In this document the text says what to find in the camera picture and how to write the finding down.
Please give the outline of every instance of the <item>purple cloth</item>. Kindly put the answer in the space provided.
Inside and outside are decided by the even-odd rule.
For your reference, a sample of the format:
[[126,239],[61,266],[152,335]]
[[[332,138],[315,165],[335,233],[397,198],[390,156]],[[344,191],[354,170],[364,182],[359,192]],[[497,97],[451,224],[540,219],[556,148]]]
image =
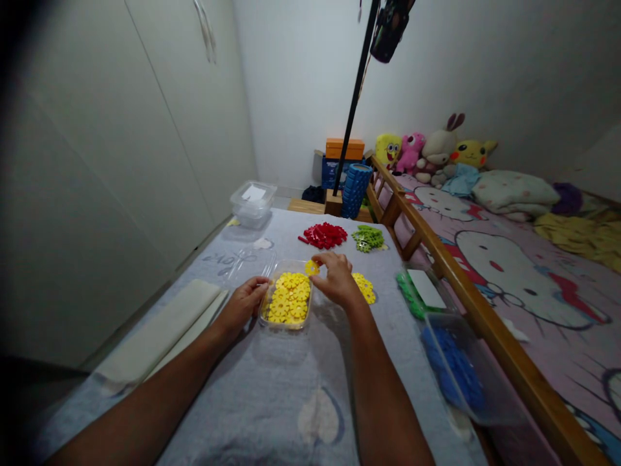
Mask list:
[[554,183],[552,187],[561,196],[561,200],[552,207],[553,214],[570,216],[580,211],[582,207],[582,191],[571,183]]

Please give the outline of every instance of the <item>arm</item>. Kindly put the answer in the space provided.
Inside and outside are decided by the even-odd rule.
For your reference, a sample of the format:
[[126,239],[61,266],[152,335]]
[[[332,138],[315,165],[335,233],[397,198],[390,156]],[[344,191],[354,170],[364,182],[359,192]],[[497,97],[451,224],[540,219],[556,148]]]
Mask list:
[[254,277],[235,290],[215,322],[160,371],[61,448],[48,464],[151,465],[267,291]]
[[342,306],[351,327],[354,360],[354,402],[360,458],[364,465],[433,465],[408,393],[386,351],[369,305],[341,254],[319,254],[313,260],[328,268],[327,279],[313,284]]

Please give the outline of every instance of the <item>green plastic piece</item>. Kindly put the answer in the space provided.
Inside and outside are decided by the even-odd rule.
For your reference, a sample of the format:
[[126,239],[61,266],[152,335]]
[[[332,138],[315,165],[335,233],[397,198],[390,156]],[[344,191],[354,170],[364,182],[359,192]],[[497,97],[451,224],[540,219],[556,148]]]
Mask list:
[[409,311],[417,319],[424,320],[425,314],[429,312],[444,312],[438,307],[430,307],[425,305],[418,291],[416,291],[416,287],[414,286],[414,283],[412,283],[412,279],[409,277],[408,273],[399,272],[397,274],[397,283],[399,285],[399,289],[401,290],[401,294],[403,294],[404,299],[408,303]]
[[356,241],[356,249],[362,252],[371,252],[384,245],[382,231],[366,225],[360,225],[358,231],[353,232],[351,237]]

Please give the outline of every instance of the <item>pikachu plush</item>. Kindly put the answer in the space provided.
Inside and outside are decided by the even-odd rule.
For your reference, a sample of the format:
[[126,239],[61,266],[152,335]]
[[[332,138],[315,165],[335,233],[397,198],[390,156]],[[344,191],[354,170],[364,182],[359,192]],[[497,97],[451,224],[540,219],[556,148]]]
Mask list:
[[451,163],[455,165],[463,163],[474,168],[482,168],[497,146],[496,141],[486,141],[482,144],[476,140],[458,142],[455,151],[451,154]]

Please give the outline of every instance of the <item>stuffed toy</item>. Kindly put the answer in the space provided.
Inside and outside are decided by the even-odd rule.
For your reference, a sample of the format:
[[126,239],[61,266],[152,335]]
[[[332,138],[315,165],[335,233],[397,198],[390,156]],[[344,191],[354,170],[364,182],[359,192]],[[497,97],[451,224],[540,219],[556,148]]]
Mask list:
[[439,129],[429,136],[422,149],[422,157],[416,162],[414,178],[421,183],[428,184],[431,176],[448,162],[449,154],[457,142],[454,131],[463,124],[465,119],[466,115],[463,113],[459,116],[454,113],[448,119],[445,129]]
[[462,141],[451,154],[451,163],[463,163],[481,169],[487,162],[489,154],[497,147],[496,141],[486,141],[484,144],[475,140]]
[[396,163],[401,150],[401,138],[397,135],[383,134],[377,136],[375,157],[390,169]]
[[470,165],[480,170],[497,146],[496,141],[487,141],[481,144],[479,141],[466,140],[457,143],[455,151],[451,154],[449,164],[431,177],[431,185],[438,189],[442,188],[446,181],[455,176],[458,163]]
[[401,145],[401,158],[397,162],[397,171],[412,174],[416,162],[420,157],[420,151],[425,145],[425,136],[420,133],[412,133],[403,136]]

